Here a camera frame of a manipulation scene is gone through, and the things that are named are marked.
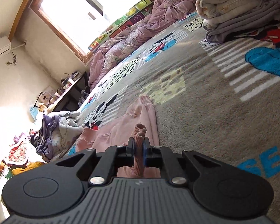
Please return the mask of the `yellow cloth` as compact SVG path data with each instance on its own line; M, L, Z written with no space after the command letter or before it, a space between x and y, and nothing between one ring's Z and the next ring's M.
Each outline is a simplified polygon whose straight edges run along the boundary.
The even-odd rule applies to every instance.
M44 162L40 162L40 161L31 162L27 166L25 166L24 168L18 167L18 168L13 169L11 171L11 173L12 173L13 176L16 176L16 175L19 175L20 173L35 169L35 168L43 166L43 165L45 165Z

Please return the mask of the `pink sweatshirt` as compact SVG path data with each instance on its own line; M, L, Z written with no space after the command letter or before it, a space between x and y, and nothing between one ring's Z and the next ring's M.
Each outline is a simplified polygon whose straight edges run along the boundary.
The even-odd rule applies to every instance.
M86 127L76 140L76 152L94 148L104 152L111 146L126 146L133 137L136 144L134 166L124 166L118 169L120 178L159 178L160 171L155 167L144 167L143 142L149 138L150 145L158 146L159 137L154 105L149 96L141 96L134 101L126 113L107 123L98 130Z

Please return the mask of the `purple and white clothes pile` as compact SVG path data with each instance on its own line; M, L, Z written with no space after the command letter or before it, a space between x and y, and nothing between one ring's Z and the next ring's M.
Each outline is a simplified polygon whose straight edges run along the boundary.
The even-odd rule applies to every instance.
M30 130L30 143L36 153L49 163L64 157L81 135L80 112L60 111L42 115L40 128Z

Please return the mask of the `red floral cushion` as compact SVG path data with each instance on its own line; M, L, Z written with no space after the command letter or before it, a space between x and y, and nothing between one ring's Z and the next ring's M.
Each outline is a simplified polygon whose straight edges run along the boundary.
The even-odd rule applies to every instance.
M29 143L28 138L25 136L21 137L17 144L10 147L9 152L3 157L2 161L7 165L25 165L29 158L27 143Z

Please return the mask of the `Mickey Mouse plush blanket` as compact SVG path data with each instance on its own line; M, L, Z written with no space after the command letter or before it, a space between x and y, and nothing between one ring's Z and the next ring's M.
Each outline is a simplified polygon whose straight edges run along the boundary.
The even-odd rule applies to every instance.
M222 45L199 17L177 23L115 67L81 107L79 124L105 125L150 97L159 142L267 179L280 223L280 23Z

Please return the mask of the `black desk lamp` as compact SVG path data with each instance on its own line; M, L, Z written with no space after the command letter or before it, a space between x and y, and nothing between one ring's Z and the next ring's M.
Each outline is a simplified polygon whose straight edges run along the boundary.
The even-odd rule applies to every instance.
M34 107L38 108L40 111L44 111L47 109L47 106L44 103L39 103L39 99L41 98L41 96L43 95L43 99L46 100L47 96L41 91L39 93L39 96L37 97L36 102L34 103Z

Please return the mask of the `purple floral quilt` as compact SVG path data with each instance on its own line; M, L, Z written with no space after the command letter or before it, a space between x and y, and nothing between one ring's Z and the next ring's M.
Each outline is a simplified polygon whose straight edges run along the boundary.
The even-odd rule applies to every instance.
M99 46L90 60L89 90L142 44L194 12L195 3L196 0L155 0L149 15Z

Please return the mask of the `dark wooden desk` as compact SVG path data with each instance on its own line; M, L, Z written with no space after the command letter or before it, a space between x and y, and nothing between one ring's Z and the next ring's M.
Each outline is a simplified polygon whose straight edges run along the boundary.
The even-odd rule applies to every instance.
M78 110L79 99L82 97L82 91L86 89L87 83L87 72L83 72L53 104L48 106L47 112Z

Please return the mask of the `colourful alphabet foam mat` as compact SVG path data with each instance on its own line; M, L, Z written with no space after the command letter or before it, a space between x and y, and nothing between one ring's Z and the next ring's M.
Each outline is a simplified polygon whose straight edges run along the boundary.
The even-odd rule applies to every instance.
M143 18L147 17L152 11L155 0L141 0L122 17L116 19L98 38L96 38L89 46L88 50L95 53L98 48L107 40L114 38L121 31L130 27Z

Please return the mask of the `stack of folded blankets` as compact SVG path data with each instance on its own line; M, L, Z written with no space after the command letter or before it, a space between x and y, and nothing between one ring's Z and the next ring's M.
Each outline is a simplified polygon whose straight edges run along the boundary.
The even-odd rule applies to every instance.
M222 44L230 37L280 22L280 0L195 0L205 38Z

